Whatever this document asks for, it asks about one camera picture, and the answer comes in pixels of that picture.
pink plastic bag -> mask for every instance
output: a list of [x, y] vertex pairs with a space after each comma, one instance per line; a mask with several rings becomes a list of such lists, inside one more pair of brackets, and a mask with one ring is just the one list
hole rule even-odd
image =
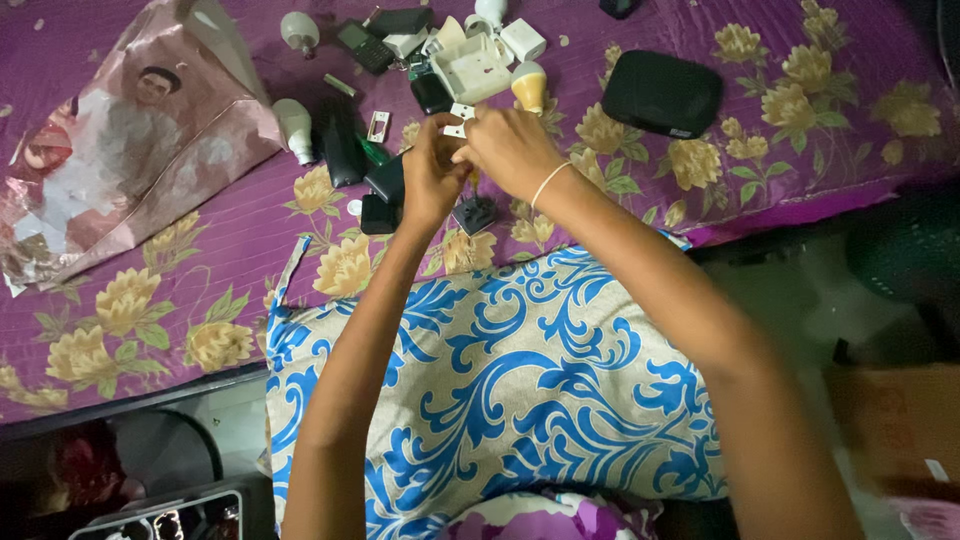
[[93, 80], [27, 133], [0, 185], [0, 256], [45, 289], [125, 252], [283, 145], [214, 0], [156, 0]]

white switch plate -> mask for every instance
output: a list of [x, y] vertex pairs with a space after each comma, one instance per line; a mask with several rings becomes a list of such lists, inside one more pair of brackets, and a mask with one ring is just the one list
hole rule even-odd
[[[460, 116], [464, 119], [464, 124], [466, 124], [467, 120], [470, 120], [473, 117], [473, 107], [454, 103], [453, 107], [450, 108], [450, 114]], [[464, 124], [460, 124], [459, 126], [446, 126], [444, 128], [444, 135], [467, 138], [467, 132], [464, 131]]]

hand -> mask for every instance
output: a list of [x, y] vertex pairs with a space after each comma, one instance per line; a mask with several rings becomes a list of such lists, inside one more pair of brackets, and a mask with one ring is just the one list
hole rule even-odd
[[454, 162], [469, 160], [501, 189], [526, 202], [565, 160], [532, 112], [477, 106], [464, 127], [467, 143]]
[[434, 114], [420, 126], [414, 147], [403, 155], [403, 224], [433, 234], [453, 210], [464, 189], [472, 165], [450, 161], [454, 152], [467, 144], [463, 139], [440, 135], [443, 126], [463, 120], [449, 112]]

bed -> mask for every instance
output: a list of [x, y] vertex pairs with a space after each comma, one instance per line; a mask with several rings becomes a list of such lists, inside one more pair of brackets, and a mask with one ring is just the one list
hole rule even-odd
[[[391, 150], [410, 145], [422, 115], [406, 73], [375, 78], [332, 45], [305, 61], [279, 37], [279, 19], [293, 9], [318, 21], [334, 13], [362, 20], [373, 2], [223, 3], [273, 97], [315, 108], [329, 91], [322, 77], [332, 73], [365, 92], [362, 118], [393, 114]], [[0, 162], [92, 76], [143, 4], [11, 0], [0, 7]], [[462, 21], [472, 4], [434, 8]], [[524, 3], [509, 17], [523, 17], [548, 40], [539, 59], [550, 93], [542, 122], [564, 152], [624, 207], [695, 246], [862, 208], [902, 185], [943, 182], [960, 170], [954, 94], [933, 50], [891, 1], [650, 0], [622, 22], [591, 4]], [[634, 48], [699, 61], [724, 77], [720, 119], [701, 139], [645, 134], [603, 114], [598, 102], [612, 65]], [[505, 92], [489, 102], [510, 107], [514, 98]], [[488, 179], [479, 191], [496, 201], [499, 222], [467, 237], [448, 220], [420, 280], [522, 262], [572, 243]], [[295, 305], [355, 296], [375, 271], [390, 239], [360, 234], [346, 212], [366, 192], [334, 191], [324, 166], [303, 170], [291, 155], [276, 155], [132, 251], [47, 292], [13, 298], [3, 290], [0, 422], [263, 363], [267, 306], [298, 237], [312, 241], [287, 293]], [[127, 331], [103, 331], [121, 319], [131, 321]]]

phone screen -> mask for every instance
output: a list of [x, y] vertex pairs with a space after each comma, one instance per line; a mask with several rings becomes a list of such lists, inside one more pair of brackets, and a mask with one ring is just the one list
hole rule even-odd
[[337, 37], [351, 49], [356, 49], [367, 40], [367, 32], [355, 24], [348, 24]]

